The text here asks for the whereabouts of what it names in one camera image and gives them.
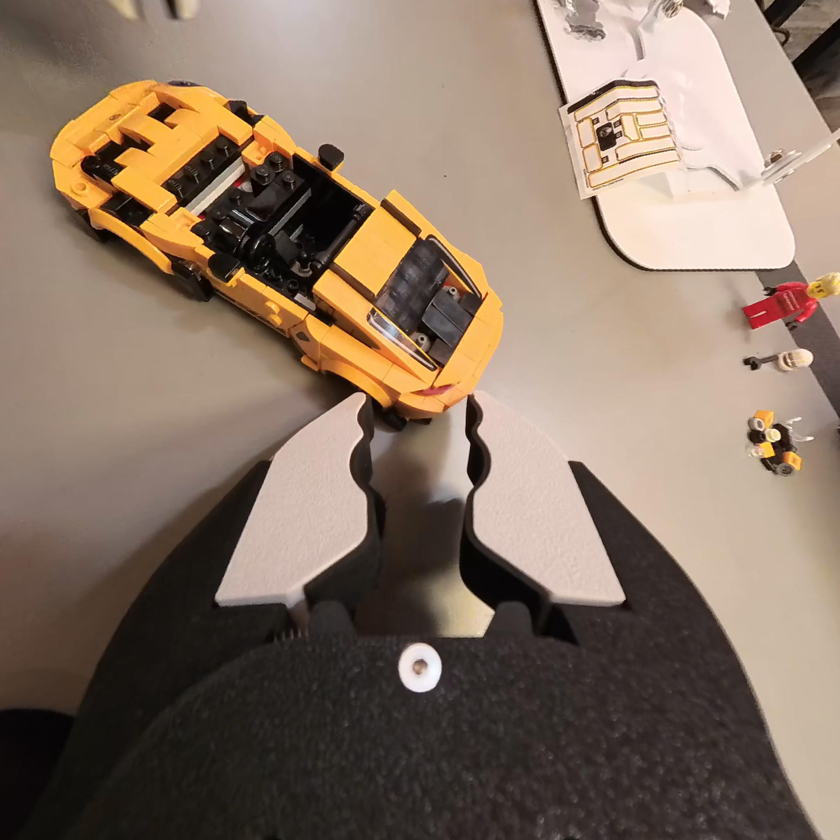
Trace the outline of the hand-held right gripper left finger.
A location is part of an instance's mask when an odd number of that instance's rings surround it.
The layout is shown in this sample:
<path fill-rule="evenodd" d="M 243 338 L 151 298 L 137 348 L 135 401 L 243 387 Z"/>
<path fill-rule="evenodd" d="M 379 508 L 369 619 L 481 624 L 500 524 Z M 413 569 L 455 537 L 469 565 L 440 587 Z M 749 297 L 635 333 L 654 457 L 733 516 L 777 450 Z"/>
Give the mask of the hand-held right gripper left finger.
<path fill-rule="evenodd" d="M 300 629 L 323 602 L 354 615 L 381 569 L 373 434 L 371 398 L 357 392 L 276 451 L 217 588 L 217 606 L 281 605 Z"/>

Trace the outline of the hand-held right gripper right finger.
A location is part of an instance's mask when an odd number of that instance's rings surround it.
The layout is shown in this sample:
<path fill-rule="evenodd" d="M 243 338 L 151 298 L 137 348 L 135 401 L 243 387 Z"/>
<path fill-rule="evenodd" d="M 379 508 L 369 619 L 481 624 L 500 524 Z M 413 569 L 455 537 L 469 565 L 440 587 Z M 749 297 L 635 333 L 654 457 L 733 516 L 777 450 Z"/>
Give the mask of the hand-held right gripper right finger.
<path fill-rule="evenodd" d="M 459 572 L 493 609 L 534 634 L 574 640 L 566 606 L 616 607 L 626 596 L 572 463 L 544 432 L 484 391 L 469 395 Z"/>

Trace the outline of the orange lego car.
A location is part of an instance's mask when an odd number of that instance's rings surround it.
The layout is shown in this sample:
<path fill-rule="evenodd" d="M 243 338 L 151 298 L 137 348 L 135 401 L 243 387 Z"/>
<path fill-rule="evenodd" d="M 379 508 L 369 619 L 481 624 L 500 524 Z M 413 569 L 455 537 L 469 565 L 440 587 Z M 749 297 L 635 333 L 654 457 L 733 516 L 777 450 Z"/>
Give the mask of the orange lego car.
<path fill-rule="evenodd" d="M 49 155 L 93 235 L 288 338 L 394 429 L 465 400 L 499 344 L 501 300 L 478 261 L 398 192 L 347 180 L 339 148 L 310 154 L 244 100 L 136 81 L 69 121 Z"/>

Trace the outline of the white wooden book stand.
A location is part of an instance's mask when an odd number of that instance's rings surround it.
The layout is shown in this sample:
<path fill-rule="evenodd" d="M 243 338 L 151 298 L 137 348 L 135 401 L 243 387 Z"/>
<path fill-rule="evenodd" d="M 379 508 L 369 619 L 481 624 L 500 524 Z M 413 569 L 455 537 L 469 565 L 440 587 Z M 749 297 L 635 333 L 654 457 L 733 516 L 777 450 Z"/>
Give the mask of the white wooden book stand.
<path fill-rule="evenodd" d="M 684 2 L 599 2 L 606 37 L 573 37 L 559 2 L 536 2 L 563 105 L 608 81 L 655 81 L 684 168 L 623 182 L 592 201 L 605 239 L 648 271 L 772 270 L 795 238 L 777 185 L 838 142 L 763 152 L 718 40 Z"/>

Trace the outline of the cluster of round lego pieces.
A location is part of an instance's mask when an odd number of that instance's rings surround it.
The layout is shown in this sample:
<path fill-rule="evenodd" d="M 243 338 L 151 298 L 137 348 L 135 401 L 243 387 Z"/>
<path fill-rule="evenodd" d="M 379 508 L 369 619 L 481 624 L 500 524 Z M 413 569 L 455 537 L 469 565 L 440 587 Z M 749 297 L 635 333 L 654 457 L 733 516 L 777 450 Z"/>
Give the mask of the cluster of round lego pieces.
<path fill-rule="evenodd" d="M 814 440 L 813 436 L 799 435 L 795 424 L 802 419 L 793 417 L 777 421 L 775 413 L 768 410 L 756 411 L 747 420 L 747 454 L 757 459 L 770 473 L 777 476 L 793 476 L 802 469 L 799 447 Z"/>

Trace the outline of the red lego minifigure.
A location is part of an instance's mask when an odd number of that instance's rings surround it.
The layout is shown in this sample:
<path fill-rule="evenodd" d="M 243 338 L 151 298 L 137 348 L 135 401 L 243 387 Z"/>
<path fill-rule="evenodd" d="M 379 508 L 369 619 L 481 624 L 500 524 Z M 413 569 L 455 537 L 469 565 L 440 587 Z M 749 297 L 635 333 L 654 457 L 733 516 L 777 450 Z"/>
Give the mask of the red lego minifigure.
<path fill-rule="evenodd" d="M 742 308 L 751 329 L 773 322 L 789 321 L 789 329 L 803 324 L 819 311 L 824 299 L 838 296 L 839 274 L 830 272 L 814 281 L 790 280 L 776 287 L 765 287 L 763 297 Z"/>

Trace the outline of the lego sticker sheet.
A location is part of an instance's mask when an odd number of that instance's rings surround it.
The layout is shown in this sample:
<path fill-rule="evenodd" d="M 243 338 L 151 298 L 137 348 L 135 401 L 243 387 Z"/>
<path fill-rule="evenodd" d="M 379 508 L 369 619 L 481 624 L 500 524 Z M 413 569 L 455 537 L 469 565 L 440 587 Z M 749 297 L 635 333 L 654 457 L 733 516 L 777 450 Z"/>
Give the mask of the lego sticker sheet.
<path fill-rule="evenodd" d="M 665 97 L 654 80 L 608 81 L 560 108 L 580 199 L 682 170 L 684 156 Z"/>

